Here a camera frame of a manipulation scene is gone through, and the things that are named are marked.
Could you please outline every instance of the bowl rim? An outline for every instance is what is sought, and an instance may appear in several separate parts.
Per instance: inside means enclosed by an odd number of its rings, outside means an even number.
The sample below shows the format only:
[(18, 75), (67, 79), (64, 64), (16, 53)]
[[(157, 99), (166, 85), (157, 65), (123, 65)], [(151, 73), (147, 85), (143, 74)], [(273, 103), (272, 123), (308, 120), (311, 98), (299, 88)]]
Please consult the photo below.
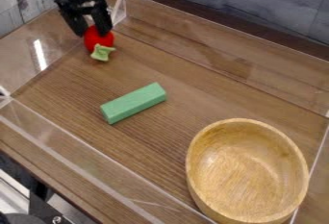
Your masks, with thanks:
[[(299, 193), (299, 196), (296, 198), (296, 200), (293, 201), (293, 203), (285, 208), (285, 210), (282, 212), (277, 212), (273, 213), (272, 215), (268, 216), (262, 216), (256, 218), (250, 218), (249, 216), (244, 216), (244, 217), (237, 217), (237, 216), (232, 216), (230, 214), (228, 214), (226, 212), (222, 212), (220, 210), (216, 210), (213, 208), (212, 205), (208, 204), (208, 202), (205, 201), (206, 197), (204, 195), (204, 193), (198, 190), (198, 188), (196, 187), (196, 183), (192, 179), (190, 176), (190, 171), (192, 171), (192, 152), (194, 149), (194, 145), (200, 142), (200, 138), (201, 136), (213, 128), (216, 128), (220, 125), (228, 124), (228, 123), (236, 123), (236, 122), (245, 122), (245, 123), (252, 123), (254, 125), (258, 125), (264, 128), (266, 128), (268, 130), (270, 130), (272, 132), (277, 133), (281, 137), (282, 140), (285, 140), (287, 144), (289, 145), (289, 147), (293, 150), (293, 153), (297, 156), (300, 165), (303, 167), (303, 188), (301, 191)], [(205, 129), (202, 129), (200, 131), (200, 133), (197, 134), (197, 136), (194, 137), (194, 139), (192, 140), (189, 149), (188, 149), (188, 155), (186, 155), (186, 159), (185, 159), (185, 170), (186, 170), (186, 177), (188, 177), (188, 182), (189, 185), (194, 191), (194, 193), (197, 194), (198, 198), (201, 199), (202, 203), (208, 206), (208, 208), (212, 209), (213, 212), (218, 213), (220, 215), (222, 215), (224, 217), (232, 219), (232, 220), (237, 220), (245, 223), (268, 223), (280, 219), (284, 219), (285, 217), (288, 217), (291, 214), (293, 214), (293, 212), (297, 210), (299, 206), (301, 205), (305, 197), (307, 197), (307, 193), (309, 190), (309, 183), (311, 183), (311, 173), (309, 173), (309, 168), (308, 168), (308, 163), (304, 157), (304, 154), (299, 148), (299, 146), (296, 145), (296, 143), (293, 142), (293, 140), (289, 138), (289, 136), (280, 131), (277, 128), (274, 128), (273, 126), (270, 126), (269, 124), (253, 120), (253, 119), (248, 119), (248, 118), (232, 118), (232, 119), (225, 119), (225, 120), (220, 120), (216, 123), (210, 124)]]

